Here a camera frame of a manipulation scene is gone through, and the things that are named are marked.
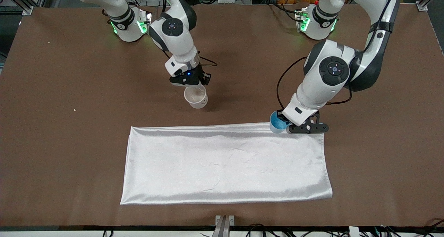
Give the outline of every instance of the brown tabletop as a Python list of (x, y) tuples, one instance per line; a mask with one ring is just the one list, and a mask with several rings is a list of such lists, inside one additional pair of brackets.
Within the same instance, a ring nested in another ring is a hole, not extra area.
[[(195, 11), (195, 45), (219, 63), (205, 68), (213, 77), (202, 110), (168, 82), (149, 36), (121, 41), (100, 9), (23, 18), (0, 76), (2, 226), (209, 225), (219, 214), (238, 225), (423, 226), (443, 216), (444, 57), (415, 5), (399, 9), (376, 84), (321, 110), (332, 199), (120, 206), (130, 126), (268, 121), (279, 76), (316, 43), (275, 7)], [(366, 13), (348, 5), (340, 18), (330, 39), (363, 49)], [(302, 79), (301, 63), (282, 81), (284, 103)]]

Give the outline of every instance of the white towel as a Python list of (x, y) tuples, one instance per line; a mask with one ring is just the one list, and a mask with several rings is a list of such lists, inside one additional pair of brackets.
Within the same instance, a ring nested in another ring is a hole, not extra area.
[(268, 123), (131, 128), (121, 205), (295, 202), (332, 197), (324, 135)]

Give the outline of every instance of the folded cloth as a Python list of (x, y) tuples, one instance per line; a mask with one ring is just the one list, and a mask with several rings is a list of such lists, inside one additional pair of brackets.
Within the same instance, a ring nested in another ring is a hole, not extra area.
[(295, 202), (332, 197), (324, 135), (268, 123), (131, 128), (121, 205)]

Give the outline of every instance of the white cup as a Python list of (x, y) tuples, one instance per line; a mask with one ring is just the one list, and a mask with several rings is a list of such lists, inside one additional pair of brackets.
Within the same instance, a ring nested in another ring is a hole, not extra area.
[(208, 102), (208, 96), (206, 95), (206, 89), (203, 85), (199, 88), (187, 87), (183, 92), (185, 100), (195, 109), (201, 109), (205, 107)]

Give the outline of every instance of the green indicator light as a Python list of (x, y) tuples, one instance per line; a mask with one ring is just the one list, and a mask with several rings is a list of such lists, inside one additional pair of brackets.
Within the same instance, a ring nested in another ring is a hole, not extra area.
[(310, 23), (310, 18), (307, 17), (304, 20), (304, 22), (302, 22), (302, 24), (301, 24), (301, 31), (303, 31), (303, 32), (306, 31), (309, 23)]
[(142, 33), (146, 33), (146, 25), (143, 22), (137, 22), (137, 25)]
[(332, 25), (332, 28), (331, 28), (330, 32), (332, 32), (332, 31), (334, 30), (334, 25), (336, 24), (336, 21), (337, 21), (337, 19), (335, 19), (335, 20), (334, 20), (334, 22), (333, 22), (333, 25)]
[(112, 22), (111, 22), (111, 25), (112, 25), (112, 28), (114, 29), (114, 33), (117, 34), (117, 30), (116, 30), (116, 28), (114, 27), (114, 25), (113, 25)]

